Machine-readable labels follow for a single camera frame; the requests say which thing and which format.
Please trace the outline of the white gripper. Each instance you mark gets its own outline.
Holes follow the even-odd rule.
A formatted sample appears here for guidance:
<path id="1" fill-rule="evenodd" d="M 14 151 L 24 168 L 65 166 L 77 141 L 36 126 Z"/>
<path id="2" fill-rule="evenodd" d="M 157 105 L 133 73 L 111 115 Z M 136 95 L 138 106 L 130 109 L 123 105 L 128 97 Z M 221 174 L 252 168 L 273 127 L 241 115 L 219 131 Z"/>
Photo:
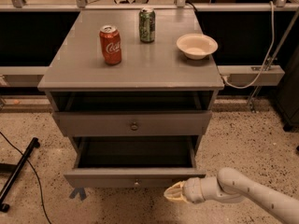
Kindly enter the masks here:
<path id="1" fill-rule="evenodd" d="M 205 201 L 201 179 L 198 177 L 189 178 L 186 182 L 179 181 L 165 192 L 164 197 L 173 203 L 203 203 Z"/>

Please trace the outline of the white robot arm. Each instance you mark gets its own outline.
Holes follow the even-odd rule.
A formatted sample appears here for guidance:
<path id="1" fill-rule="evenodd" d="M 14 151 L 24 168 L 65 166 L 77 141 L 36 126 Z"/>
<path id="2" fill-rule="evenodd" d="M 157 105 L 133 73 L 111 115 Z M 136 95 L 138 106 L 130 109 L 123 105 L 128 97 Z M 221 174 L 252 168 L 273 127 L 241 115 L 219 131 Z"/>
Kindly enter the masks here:
<path id="1" fill-rule="evenodd" d="M 216 176 L 179 181 L 164 192 L 174 203 L 238 203 L 245 198 L 259 205 L 282 224 L 299 224 L 299 201 L 257 183 L 236 169 L 221 168 Z"/>

